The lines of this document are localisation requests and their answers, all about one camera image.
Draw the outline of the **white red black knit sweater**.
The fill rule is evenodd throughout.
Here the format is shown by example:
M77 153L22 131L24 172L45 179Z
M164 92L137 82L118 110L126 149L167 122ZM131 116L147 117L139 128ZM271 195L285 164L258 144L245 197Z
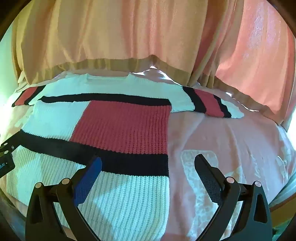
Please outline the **white red black knit sweater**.
M168 121L195 111L242 118L209 92L135 75L68 74L24 90L14 106L33 108L13 152L6 190L28 204L34 185L59 183L102 160L81 213L102 240L160 240L169 216Z

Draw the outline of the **pink patterned bed blanket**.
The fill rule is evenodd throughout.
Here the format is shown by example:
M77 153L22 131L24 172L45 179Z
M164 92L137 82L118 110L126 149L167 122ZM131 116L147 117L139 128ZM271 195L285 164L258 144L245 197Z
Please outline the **pink patterned bed blanket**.
M200 153L241 183L260 181L271 205L284 200L281 190L295 173L294 145L281 126L260 113L241 111L244 117L239 120L192 112L170 115L171 201L163 240L195 239L217 209L193 172L194 157Z

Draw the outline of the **pink curtain with tan hem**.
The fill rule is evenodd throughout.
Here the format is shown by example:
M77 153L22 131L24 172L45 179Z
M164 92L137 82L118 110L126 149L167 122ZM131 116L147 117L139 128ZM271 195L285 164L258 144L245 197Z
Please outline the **pink curtain with tan hem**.
M14 20L12 55L29 84L154 66L285 129L295 111L295 33L268 1L31 1Z

